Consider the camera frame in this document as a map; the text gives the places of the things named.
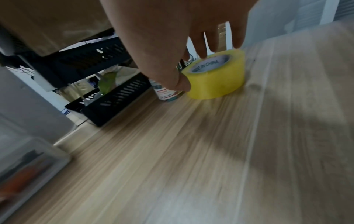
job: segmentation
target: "small can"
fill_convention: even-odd
[[[150,81],[157,97],[162,101],[165,101],[165,102],[173,101],[173,100],[179,98],[180,96],[182,96],[184,93],[183,91],[174,91],[174,90],[166,89],[160,83],[158,83],[152,79],[149,79],[149,81]]]

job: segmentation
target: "cylindrical container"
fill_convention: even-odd
[[[173,101],[173,100],[179,98],[180,96],[182,96],[184,93],[182,91],[174,91],[174,90],[166,89],[160,83],[158,83],[152,79],[149,79],[149,81],[150,81],[157,97],[164,102]]]
[[[188,65],[182,73],[191,83],[187,93],[193,99],[212,99],[235,91],[244,83],[244,52],[218,52]]]

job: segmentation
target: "yellow tape roll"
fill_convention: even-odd
[[[233,49],[209,55],[188,65],[182,73],[191,82],[191,91],[187,93],[190,98],[224,96],[244,83],[244,52]]]

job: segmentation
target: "wood grain surface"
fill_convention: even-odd
[[[246,50],[218,99],[152,91],[58,143],[74,160],[6,224],[354,223],[354,22]]]

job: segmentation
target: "black plastic basket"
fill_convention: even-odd
[[[85,44],[40,57],[35,52],[19,54],[52,86],[61,88],[111,66],[131,59],[119,37]]]
[[[82,113],[92,123],[100,127],[149,89],[150,86],[148,78],[139,73],[101,98],[93,100],[94,96],[100,91],[98,88],[84,95],[86,100],[93,101],[87,106],[79,98],[65,107],[70,111]]]

